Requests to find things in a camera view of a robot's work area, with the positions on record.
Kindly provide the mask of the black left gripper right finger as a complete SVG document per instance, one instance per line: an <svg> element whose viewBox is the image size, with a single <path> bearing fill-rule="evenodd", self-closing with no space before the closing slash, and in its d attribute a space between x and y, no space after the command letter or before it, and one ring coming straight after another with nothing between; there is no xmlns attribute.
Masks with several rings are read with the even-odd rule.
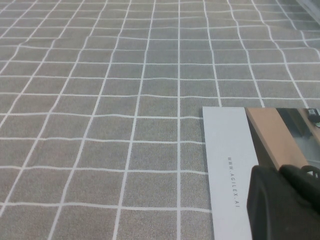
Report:
<svg viewBox="0 0 320 240"><path fill-rule="evenodd" d="M282 165L279 173L312 207L320 211L320 169L305 165L298 168L294 165Z"/></svg>

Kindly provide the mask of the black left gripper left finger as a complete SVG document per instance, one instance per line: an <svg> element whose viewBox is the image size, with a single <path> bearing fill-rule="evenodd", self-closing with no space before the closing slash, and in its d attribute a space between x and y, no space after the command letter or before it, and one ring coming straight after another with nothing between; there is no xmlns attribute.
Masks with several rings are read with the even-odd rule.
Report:
<svg viewBox="0 0 320 240"><path fill-rule="evenodd" d="M279 173L254 166L251 170L247 213L254 240L318 240L320 212Z"/></svg>

